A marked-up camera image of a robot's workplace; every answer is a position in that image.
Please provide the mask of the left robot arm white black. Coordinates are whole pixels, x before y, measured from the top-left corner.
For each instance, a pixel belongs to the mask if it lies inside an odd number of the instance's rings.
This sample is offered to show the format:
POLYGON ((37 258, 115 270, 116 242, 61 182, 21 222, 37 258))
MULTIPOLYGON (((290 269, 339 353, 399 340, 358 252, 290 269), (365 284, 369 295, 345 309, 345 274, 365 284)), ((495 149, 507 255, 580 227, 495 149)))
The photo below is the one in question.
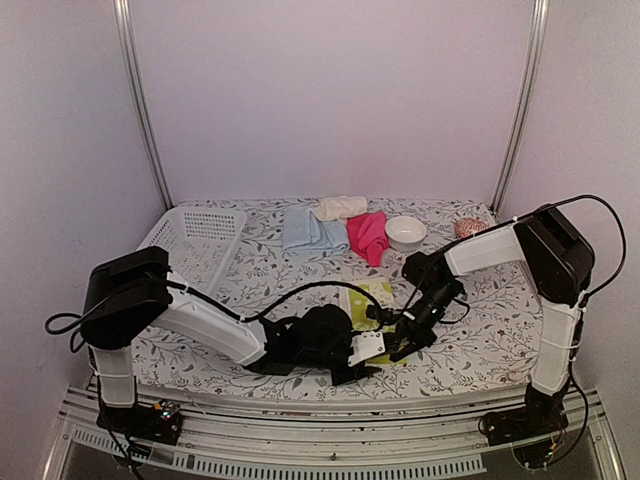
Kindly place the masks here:
POLYGON ((244 317, 189 286, 173 271, 166 250, 151 246, 95 267, 79 334, 98 377, 98 427, 111 434, 177 443, 183 418, 177 404, 138 402, 132 342, 156 326, 181 334, 260 375, 287 376, 297 368, 327 370, 333 385, 376 373, 367 361, 385 353, 380 332, 358 332, 349 315, 328 304, 301 317, 270 321, 244 317))

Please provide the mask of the green crocodile pattern towel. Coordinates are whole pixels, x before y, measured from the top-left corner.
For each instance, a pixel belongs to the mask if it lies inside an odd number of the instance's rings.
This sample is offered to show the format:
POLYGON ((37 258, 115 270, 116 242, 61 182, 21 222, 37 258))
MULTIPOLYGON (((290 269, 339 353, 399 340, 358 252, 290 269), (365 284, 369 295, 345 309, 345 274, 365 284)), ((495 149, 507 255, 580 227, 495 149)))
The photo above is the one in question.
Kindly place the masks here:
MULTIPOLYGON (((382 308, 396 308, 395 296, 392 291, 390 281, 387 278, 382 276, 369 277, 354 280, 352 281, 352 284, 360 288, 365 293, 368 293, 380 304, 382 308)), ((344 289, 339 294, 339 306, 345 310, 351 318, 352 329, 355 331, 355 335, 369 331, 381 332, 384 335, 386 352, 383 355, 371 358, 362 363, 369 366, 396 364, 406 365, 406 359, 403 359, 398 363, 392 363, 389 361, 389 352, 398 344, 398 339, 395 334, 396 324, 380 327, 376 321, 367 319, 365 310, 370 304, 374 305, 366 295, 353 289, 344 289)))

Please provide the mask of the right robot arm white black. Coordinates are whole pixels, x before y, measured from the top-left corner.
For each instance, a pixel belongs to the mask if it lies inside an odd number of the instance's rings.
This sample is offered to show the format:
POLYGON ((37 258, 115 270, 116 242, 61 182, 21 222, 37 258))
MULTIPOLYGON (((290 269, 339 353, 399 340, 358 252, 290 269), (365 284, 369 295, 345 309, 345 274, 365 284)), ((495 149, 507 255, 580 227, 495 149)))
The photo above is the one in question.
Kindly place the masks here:
POLYGON ((480 430, 490 445, 550 434, 567 427, 563 398, 580 345, 583 309, 595 263, 585 238, 554 206, 459 239, 431 254, 410 255, 402 276, 420 298, 394 316, 399 361, 436 340, 435 324, 462 293, 461 277, 510 262, 526 264, 539 298, 542 330, 536 364, 517 409, 490 412, 480 430))

